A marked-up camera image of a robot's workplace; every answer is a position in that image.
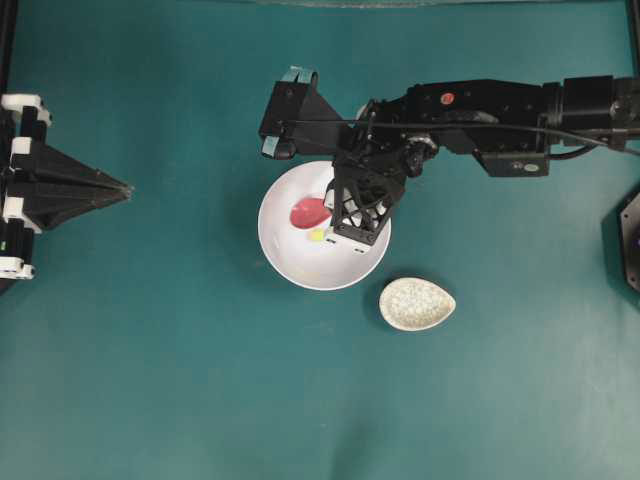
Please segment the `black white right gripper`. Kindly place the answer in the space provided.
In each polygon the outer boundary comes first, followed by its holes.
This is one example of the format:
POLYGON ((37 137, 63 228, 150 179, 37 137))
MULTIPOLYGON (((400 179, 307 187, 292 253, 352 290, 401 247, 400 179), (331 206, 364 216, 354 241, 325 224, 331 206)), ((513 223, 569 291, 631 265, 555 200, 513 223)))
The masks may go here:
POLYGON ((329 238, 366 253, 405 192, 406 172, 398 155, 385 153, 340 153, 332 168, 323 201, 332 212, 329 238))

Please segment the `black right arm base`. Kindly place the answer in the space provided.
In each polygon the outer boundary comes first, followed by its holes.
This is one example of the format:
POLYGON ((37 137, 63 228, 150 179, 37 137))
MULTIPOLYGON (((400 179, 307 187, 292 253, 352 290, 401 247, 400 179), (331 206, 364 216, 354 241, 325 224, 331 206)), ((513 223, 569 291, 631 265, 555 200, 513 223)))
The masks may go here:
POLYGON ((616 296, 639 311, 639 183, 601 222, 606 279, 616 296))

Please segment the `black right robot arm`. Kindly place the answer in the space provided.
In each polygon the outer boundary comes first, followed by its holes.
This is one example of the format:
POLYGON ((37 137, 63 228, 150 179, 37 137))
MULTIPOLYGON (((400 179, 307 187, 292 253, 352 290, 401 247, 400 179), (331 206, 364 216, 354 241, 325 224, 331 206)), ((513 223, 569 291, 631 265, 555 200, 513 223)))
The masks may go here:
POLYGON ((418 84, 370 101, 353 120, 307 120, 331 133, 333 181, 325 204, 333 241, 358 252, 390 221, 408 179, 441 150, 473 157, 492 177, 545 176, 551 162, 596 148, 624 151, 639 136, 639 81, 579 77, 542 85, 499 80, 418 84))

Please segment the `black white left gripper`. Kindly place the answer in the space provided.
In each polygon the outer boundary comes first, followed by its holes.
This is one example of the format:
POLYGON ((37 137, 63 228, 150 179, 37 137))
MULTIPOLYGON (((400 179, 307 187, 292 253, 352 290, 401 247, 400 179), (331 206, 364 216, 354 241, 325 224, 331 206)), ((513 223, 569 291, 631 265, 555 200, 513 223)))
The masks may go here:
POLYGON ((51 114, 38 95, 1 98, 1 293, 34 278, 35 237, 129 200, 133 188, 46 144, 51 114))

